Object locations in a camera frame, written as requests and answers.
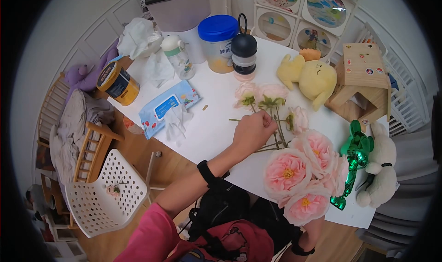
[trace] hand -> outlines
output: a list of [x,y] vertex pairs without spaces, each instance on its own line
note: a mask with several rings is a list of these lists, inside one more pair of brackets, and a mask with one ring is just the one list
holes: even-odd
[[235,149],[240,159],[244,160],[263,147],[277,128],[276,121],[264,110],[245,115],[235,128],[231,147]]

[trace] blue lid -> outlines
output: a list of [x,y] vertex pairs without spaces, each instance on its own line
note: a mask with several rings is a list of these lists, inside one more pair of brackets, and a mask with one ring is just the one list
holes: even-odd
[[198,25],[198,35],[207,42],[221,42],[239,32],[238,21],[229,15],[208,17]]

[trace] crumpled tissue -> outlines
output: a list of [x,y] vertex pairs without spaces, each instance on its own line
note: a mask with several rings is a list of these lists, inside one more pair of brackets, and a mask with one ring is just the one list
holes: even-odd
[[157,88],[169,80],[173,80],[175,69],[163,51],[150,55],[144,67],[147,79]]
[[166,123],[166,141],[174,141],[178,147],[181,146],[180,140],[186,139],[185,125],[192,119],[193,115],[188,113],[184,104],[169,109],[164,115]]
[[129,55],[131,60],[135,60],[138,56],[146,58],[157,52],[162,41],[161,32],[153,28],[151,20],[134,18],[124,27],[117,49],[119,55]]

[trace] formula can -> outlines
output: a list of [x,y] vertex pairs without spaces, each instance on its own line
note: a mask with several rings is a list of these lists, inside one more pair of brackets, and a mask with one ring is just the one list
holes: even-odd
[[123,106],[130,105],[140,92],[140,84],[124,70],[118,61],[110,62],[103,68],[98,76],[97,88]]

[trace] pink artificial flower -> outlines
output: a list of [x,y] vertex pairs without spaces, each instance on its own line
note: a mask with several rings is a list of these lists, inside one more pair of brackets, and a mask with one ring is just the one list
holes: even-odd
[[264,189],[282,208],[288,199],[302,191],[312,178],[310,161],[296,149],[274,151],[264,170]]
[[348,175],[347,156],[343,155],[336,160],[335,167],[330,174],[324,175],[320,180],[325,188],[327,188],[333,197],[339,197],[344,193],[345,182]]
[[115,188],[115,187],[114,187],[113,185],[108,185],[108,186],[106,187],[106,193],[109,194],[109,195],[112,196],[112,197],[118,197],[118,196],[120,196],[120,193],[115,192],[115,191],[113,190],[114,188]]
[[246,110],[253,110],[251,106],[253,105],[255,110],[257,110],[256,101],[254,94],[256,92],[256,85],[252,82],[244,82],[240,84],[240,87],[235,91],[235,98],[238,101],[233,105],[235,109],[243,107]]
[[265,101],[265,97],[272,101],[277,101],[278,105],[282,105],[281,101],[285,100],[289,94],[287,87],[279,84],[268,84],[256,88],[255,100],[259,102]]
[[294,195],[284,208],[284,217],[295,226],[319,219],[329,209],[329,191],[317,179],[311,180],[306,188]]
[[295,109],[289,107],[289,116],[286,121],[287,130],[291,131],[294,135],[299,135],[308,130],[307,111],[300,106],[297,106]]
[[306,155],[312,163],[312,174],[318,179],[330,174],[338,159],[333,143],[316,130],[308,130],[293,138],[289,147],[298,149]]

